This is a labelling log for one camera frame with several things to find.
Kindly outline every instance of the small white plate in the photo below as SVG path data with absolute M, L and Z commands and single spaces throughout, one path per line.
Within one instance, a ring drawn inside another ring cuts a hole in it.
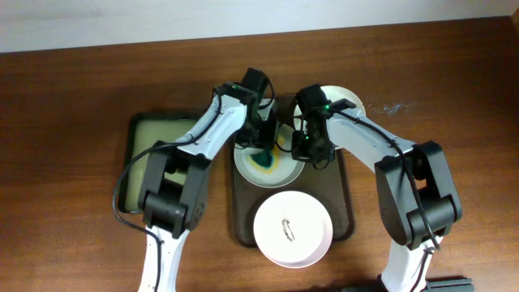
M 332 218 L 311 195 L 283 191 L 265 200 L 254 219 L 259 249 L 286 268 L 304 268 L 320 260 L 330 248 Z
M 292 132 L 294 129 L 287 125 L 281 125 L 277 132 L 277 142 L 286 150 L 292 147 Z M 234 163 L 239 173 L 250 183 L 259 187 L 282 187 L 293 182 L 305 163 L 292 159 L 290 153 L 282 152 L 277 146 L 272 151 L 272 166 L 265 169 L 255 163 L 251 154 L 262 152 L 263 149 L 245 148 L 240 149 L 239 145 L 234 147 Z

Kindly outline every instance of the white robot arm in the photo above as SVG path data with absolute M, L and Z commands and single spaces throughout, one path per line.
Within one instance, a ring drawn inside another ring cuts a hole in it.
M 234 134 L 238 142 L 257 148 L 275 141 L 277 121 L 269 116 L 272 102 L 260 105 L 269 84 L 263 73 L 250 69 L 240 84 L 225 84 L 216 91 L 205 115 L 172 148 L 157 142 L 154 147 L 167 151 L 150 152 L 139 195 L 149 235 L 139 291 L 175 291 L 182 247 L 204 213 L 211 160 L 224 142 Z M 396 137 L 352 102 L 328 101 L 318 84 L 302 89 L 296 100 L 307 129 L 294 131 L 293 159 L 316 164 L 331 159 L 330 153 L 339 146 L 375 172 L 380 215 L 392 237 L 381 290 L 422 290 L 429 255 L 461 218 L 460 201 L 440 146 Z M 403 161 L 411 164 L 416 179 L 427 180 L 419 193 L 410 186 Z M 186 172 L 184 186 L 167 181 L 165 171 Z M 415 195 L 422 197 L 423 207 Z M 158 249 L 157 242 L 162 242 Z M 472 286 L 464 287 L 460 291 L 471 291 Z
M 447 161 L 438 144 L 430 141 L 417 145 L 397 137 L 344 98 L 332 103 L 318 84 L 298 92 L 296 99 L 307 130 L 294 132 L 292 157 L 317 164 L 327 156 L 330 159 L 329 153 L 338 146 L 375 173 L 380 215 L 392 237 L 380 289 L 421 291 L 426 288 L 430 255 L 461 218 L 461 204 Z M 418 190 L 415 179 L 426 180 L 427 185 Z M 442 288 L 474 290 L 467 282 L 455 284 L 445 283 L 456 287 Z

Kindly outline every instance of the white paint stain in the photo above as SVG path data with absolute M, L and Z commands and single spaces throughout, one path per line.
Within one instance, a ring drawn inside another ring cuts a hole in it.
M 377 113 L 377 114 L 394 115 L 394 114 L 398 113 L 398 111 L 401 110 L 401 109 L 405 109 L 407 111 L 407 107 L 408 107 L 407 105 L 403 105 L 401 103 L 394 104 L 394 105 L 384 104 L 384 108 L 383 109 L 372 108 L 371 111 L 373 113 Z

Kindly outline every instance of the brown tray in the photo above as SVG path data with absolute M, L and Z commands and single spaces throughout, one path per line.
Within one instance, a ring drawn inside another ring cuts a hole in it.
M 306 163 L 302 173 L 284 187 L 268 189 L 248 182 L 234 164 L 234 143 L 229 143 L 232 182 L 232 222 L 234 236 L 244 247 L 257 247 L 252 229 L 260 205 L 280 191 L 302 191 L 315 197 L 328 210 L 333 224 L 333 241 L 347 239 L 354 232 L 350 188 L 341 150 L 324 170 Z

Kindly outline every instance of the white wall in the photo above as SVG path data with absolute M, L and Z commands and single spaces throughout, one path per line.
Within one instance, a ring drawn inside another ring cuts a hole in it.
M 0 0 L 0 52 L 511 15 L 519 0 Z

